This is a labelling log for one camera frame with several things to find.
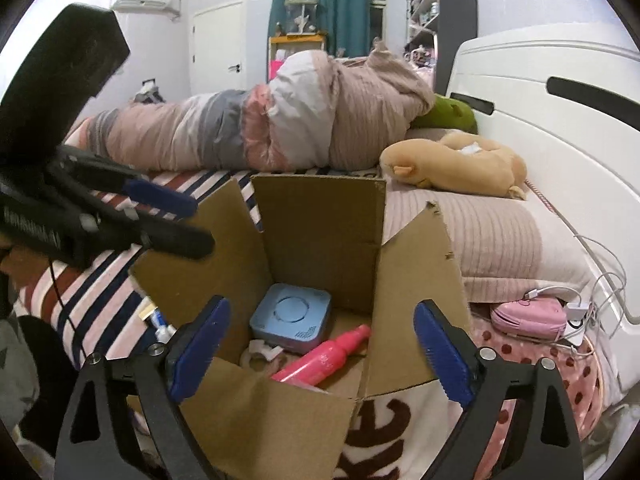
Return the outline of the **blue square box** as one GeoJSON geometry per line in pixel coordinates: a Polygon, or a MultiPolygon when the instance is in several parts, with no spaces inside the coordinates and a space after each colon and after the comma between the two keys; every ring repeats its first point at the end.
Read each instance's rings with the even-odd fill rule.
{"type": "Polygon", "coordinates": [[[331,300],[325,290],[273,284],[250,318],[250,329],[256,339],[305,354],[324,341],[331,300]]]}

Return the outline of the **clear tape roll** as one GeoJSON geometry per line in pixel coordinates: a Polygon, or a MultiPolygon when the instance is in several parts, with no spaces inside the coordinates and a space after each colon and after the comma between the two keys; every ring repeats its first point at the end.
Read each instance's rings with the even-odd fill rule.
{"type": "Polygon", "coordinates": [[[276,374],[286,363],[280,346],[270,346],[262,339],[253,339],[240,357],[240,367],[264,376],[276,374]]]}

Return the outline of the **pink spray bottle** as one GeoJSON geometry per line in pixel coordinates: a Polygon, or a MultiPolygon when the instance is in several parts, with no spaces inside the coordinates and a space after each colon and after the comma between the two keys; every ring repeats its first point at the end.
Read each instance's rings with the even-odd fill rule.
{"type": "Polygon", "coordinates": [[[310,350],[295,362],[270,376],[276,382],[315,387],[340,370],[371,335],[367,325],[359,325],[310,350]]]}

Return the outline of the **gold rectangular box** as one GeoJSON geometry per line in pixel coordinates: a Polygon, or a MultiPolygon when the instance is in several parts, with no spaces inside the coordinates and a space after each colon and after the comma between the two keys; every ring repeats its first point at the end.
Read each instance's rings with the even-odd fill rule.
{"type": "Polygon", "coordinates": [[[138,317],[141,321],[145,322],[153,312],[156,310],[156,305],[150,298],[144,298],[141,301],[139,309],[137,310],[138,317]]]}

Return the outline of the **black suitcase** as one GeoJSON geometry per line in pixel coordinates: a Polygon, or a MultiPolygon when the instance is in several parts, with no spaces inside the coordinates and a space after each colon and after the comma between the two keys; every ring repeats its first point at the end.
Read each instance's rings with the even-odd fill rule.
{"type": "Polygon", "coordinates": [[[165,99],[160,95],[160,89],[154,78],[142,81],[142,87],[132,100],[141,104],[162,104],[165,99]]]}

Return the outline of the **striped plush blanket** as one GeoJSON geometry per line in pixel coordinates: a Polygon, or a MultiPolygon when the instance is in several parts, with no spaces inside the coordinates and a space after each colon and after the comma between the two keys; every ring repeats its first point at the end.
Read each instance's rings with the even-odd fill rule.
{"type": "MultiPolygon", "coordinates": [[[[328,168],[313,170],[298,170],[294,174],[286,174],[287,177],[301,177],[308,183],[311,177],[329,178],[340,181],[341,188],[345,188],[345,182],[380,184],[378,172],[357,171],[346,172],[329,170],[328,168]]],[[[252,177],[255,171],[187,171],[181,174],[163,172],[153,180],[155,183],[171,188],[174,191],[185,192],[201,203],[209,198],[218,188],[227,182],[235,181],[240,188],[246,209],[260,230],[260,217],[258,206],[254,197],[252,177]]],[[[18,294],[16,307],[25,307],[27,314],[41,321],[49,323],[63,341],[65,352],[74,365],[80,363],[80,350],[89,353],[93,347],[96,350],[111,352],[113,356],[128,356],[129,353],[141,353],[149,344],[156,342],[152,325],[144,325],[138,318],[142,313],[143,300],[150,299],[146,292],[142,292],[138,285],[134,284],[134,278],[130,270],[136,261],[142,256],[143,250],[131,248],[126,252],[106,252],[100,255],[88,270],[77,271],[63,263],[54,264],[55,284],[60,288],[64,309],[57,303],[54,293],[54,284],[50,277],[50,271],[44,272],[28,287],[18,294]],[[72,334],[70,325],[63,322],[69,320],[77,322],[78,336],[72,334]]],[[[302,472],[294,472],[293,466],[285,466],[285,472],[292,472],[293,479],[329,479],[323,478],[320,472],[311,471],[312,458],[320,460],[320,444],[311,445],[311,451],[283,451],[282,457],[277,457],[277,465],[284,466],[285,458],[300,458],[303,460],[302,472]]],[[[366,448],[350,448],[347,443],[343,446],[339,460],[336,460],[336,469],[332,479],[374,479],[376,473],[369,472],[359,466],[375,465],[369,457],[373,452],[366,448]]],[[[320,465],[328,466],[332,460],[322,458],[320,465]]],[[[285,479],[284,472],[276,474],[276,479],[285,479]]]]}

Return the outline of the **pink pouch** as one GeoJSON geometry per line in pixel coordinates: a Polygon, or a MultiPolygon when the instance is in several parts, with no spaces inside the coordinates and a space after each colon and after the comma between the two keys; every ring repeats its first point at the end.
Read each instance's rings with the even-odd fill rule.
{"type": "Polygon", "coordinates": [[[567,317],[559,300],[538,297],[499,304],[491,309],[490,320],[506,334],[554,341],[564,334],[567,317]]]}

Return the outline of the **white charger plug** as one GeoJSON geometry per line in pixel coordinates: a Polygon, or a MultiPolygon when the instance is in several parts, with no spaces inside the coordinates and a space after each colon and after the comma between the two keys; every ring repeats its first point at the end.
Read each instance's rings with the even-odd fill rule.
{"type": "Polygon", "coordinates": [[[575,333],[576,330],[582,330],[587,323],[587,316],[590,311],[590,304],[585,301],[571,301],[564,306],[566,316],[566,326],[564,335],[575,333]]]}

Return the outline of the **brown cardboard box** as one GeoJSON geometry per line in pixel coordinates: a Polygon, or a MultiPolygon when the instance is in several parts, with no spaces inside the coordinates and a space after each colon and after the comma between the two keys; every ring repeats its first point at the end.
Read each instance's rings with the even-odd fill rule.
{"type": "Polygon", "coordinates": [[[235,479],[417,479],[447,440],[451,404],[416,340],[413,311],[431,299],[471,321],[439,208],[383,235],[385,184],[363,178],[260,176],[252,218],[227,182],[198,208],[214,252],[200,261],[147,252],[132,276],[181,325],[213,296],[231,304],[216,358],[182,414],[209,461],[235,479]],[[371,338],[319,391],[240,367],[250,316],[277,283],[331,297],[328,335],[368,324],[371,338]]]}

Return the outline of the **white door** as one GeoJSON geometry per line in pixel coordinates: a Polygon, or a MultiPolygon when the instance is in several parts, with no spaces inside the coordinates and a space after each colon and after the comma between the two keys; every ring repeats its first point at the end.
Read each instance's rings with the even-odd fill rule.
{"type": "Polygon", "coordinates": [[[194,94],[245,87],[244,4],[228,2],[194,14],[191,88],[194,94]]]}

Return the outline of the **rolled pink grey duvet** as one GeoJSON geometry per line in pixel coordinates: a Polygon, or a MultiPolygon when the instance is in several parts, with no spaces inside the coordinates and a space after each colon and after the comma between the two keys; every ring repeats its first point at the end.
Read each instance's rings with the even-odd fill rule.
{"type": "Polygon", "coordinates": [[[378,42],[352,60],[295,53],[250,90],[104,110],[66,142],[142,171],[357,171],[375,166],[435,103],[430,85],[378,42]]]}

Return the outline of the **pink striped pillow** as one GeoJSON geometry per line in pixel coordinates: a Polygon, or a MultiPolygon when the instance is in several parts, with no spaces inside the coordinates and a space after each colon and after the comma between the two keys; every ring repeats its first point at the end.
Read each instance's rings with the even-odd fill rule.
{"type": "Polygon", "coordinates": [[[384,240],[435,204],[450,238],[465,293],[479,304],[518,299],[535,288],[561,298],[592,280],[586,257],[563,221],[524,184],[525,200],[387,183],[384,240]]]}

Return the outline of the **tan plush toy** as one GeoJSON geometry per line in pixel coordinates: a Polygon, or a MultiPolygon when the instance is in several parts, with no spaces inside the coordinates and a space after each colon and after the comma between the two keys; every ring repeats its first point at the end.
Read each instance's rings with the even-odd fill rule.
{"type": "Polygon", "coordinates": [[[382,151],[380,166],[393,180],[416,188],[526,199],[525,160],[505,145],[461,130],[437,141],[394,143],[382,151]]]}

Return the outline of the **green plush toy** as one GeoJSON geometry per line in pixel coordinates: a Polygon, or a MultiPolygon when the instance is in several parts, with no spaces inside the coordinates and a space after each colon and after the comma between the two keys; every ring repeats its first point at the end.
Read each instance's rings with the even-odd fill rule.
{"type": "Polygon", "coordinates": [[[477,134],[477,122],[472,107],[465,102],[436,96],[432,109],[424,116],[417,117],[413,129],[456,129],[477,134]]]}

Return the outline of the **white headboard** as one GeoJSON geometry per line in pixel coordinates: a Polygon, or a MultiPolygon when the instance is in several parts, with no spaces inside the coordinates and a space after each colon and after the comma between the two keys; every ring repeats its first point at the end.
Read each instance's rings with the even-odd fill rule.
{"type": "Polygon", "coordinates": [[[639,381],[639,50],[618,26],[497,32],[457,50],[447,91],[470,100],[482,136],[506,144],[588,247],[620,390],[639,381]]]}

